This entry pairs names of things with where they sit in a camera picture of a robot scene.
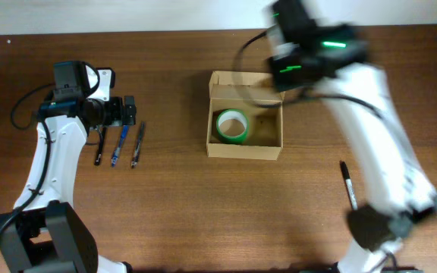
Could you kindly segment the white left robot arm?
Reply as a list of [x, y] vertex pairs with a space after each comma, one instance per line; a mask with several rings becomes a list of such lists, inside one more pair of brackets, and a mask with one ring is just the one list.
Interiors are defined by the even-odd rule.
[[12, 272], [131, 272], [99, 254], [74, 210], [79, 157], [91, 131], [136, 123], [133, 96], [111, 96], [115, 72], [85, 61], [53, 66], [54, 82], [32, 115], [37, 144], [30, 173], [10, 212], [0, 214], [0, 252]]

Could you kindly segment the dark grey gel pen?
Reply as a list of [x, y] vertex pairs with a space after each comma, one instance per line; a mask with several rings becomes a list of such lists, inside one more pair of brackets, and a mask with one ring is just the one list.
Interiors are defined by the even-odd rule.
[[135, 150], [134, 150], [134, 155], [133, 155], [133, 158], [132, 158], [131, 163], [130, 163], [130, 166], [132, 168], [135, 168], [138, 165], [139, 158], [140, 158], [141, 144], [143, 142], [143, 137], [144, 137], [144, 134], [145, 134], [145, 129], [146, 129], [146, 122], [142, 121], [140, 123], [140, 129], [139, 129], [138, 136], [137, 136], [137, 143], [136, 143], [136, 147], [135, 147]]

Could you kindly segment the blue gel pen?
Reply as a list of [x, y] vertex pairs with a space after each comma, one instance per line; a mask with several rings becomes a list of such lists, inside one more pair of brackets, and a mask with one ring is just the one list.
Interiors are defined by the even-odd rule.
[[121, 131], [121, 134], [120, 134], [120, 138], [119, 138], [118, 144], [117, 144], [117, 146], [116, 146], [116, 148], [115, 148], [115, 150], [114, 150], [114, 152], [112, 154], [111, 166], [113, 168], [117, 165], [117, 161], [118, 161], [119, 156], [121, 154], [121, 150], [122, 150], [122, 147], [123, 147], [124, 142], [126, 140], [128, 131], [129, 131], [129, 126], [128, 125], [124, 125], [122, 127], [122, 131]]

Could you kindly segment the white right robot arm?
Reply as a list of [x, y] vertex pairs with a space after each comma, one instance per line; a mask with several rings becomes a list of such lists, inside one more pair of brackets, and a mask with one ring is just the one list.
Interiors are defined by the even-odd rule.
[[437, 189], [395, 110], [385, 72], [350, 24], [321, 26], [298, 0], [272, 4], [269, 59], [276, 88], [320, 100], [363, 169], [366, 202], [347, 214], [352, 241], [334, 272], [380, 272], [414, 226], [437, 216]]

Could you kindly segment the black slim pen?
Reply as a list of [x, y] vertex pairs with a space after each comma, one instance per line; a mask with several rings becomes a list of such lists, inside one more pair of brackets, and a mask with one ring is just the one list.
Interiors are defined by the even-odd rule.
[[105, 136], [107, 133], [107, 128], [106, 127], [102, 127], [99, 131], [99, 145], [98, 145], [98, 149], [97, 149], [97, 153], [96, 153], [96, 157], [94, 160], [94, 165], [95, 166], [99, 166], [102, 163], [102, 155], [103, 155], [103, 148], [104, 148], [104, 144], [105, 144]]

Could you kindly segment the green tape roll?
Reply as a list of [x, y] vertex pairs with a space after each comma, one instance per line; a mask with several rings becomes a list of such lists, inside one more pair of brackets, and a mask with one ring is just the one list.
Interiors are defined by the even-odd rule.
[[224, 143], [242, 144], [249, 132], [247, 116], [239, 109], [227, 109], [216, 119], [216, 129]]

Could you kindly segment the black permanent marker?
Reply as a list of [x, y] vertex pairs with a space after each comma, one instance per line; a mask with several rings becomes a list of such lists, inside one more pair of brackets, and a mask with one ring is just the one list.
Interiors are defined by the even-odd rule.
[[340, 165], [340, 169], [341, 169], [341, 175], [342, 175], [342, 178], [343, 178], [345, 186], [346, 186], [346, 190], [347, 190], [349, 202], [351, 204], [351, 208], [353, 210], [357, 210], [357, 208], [358, 208], [357, 199], [356, 199], [356, 196], [354, 193], [354, 187], [353, 187], [353, 183], [351, 181], [349, 170], [348, 170], [345, 162], [340, 161], [339, 165]]

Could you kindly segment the brown cardboard box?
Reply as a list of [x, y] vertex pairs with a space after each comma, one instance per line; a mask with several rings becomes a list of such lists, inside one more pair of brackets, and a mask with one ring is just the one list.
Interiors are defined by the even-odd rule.
[[[284, 146], [285, 95], [275, 90], [267, 73], [214, 71], [209, 81], [206, 150], [209, 157], [276, 160]], [[220, 113], [239, 109], [248, 118], [242, 144], [224, 143], [215, 123]]]

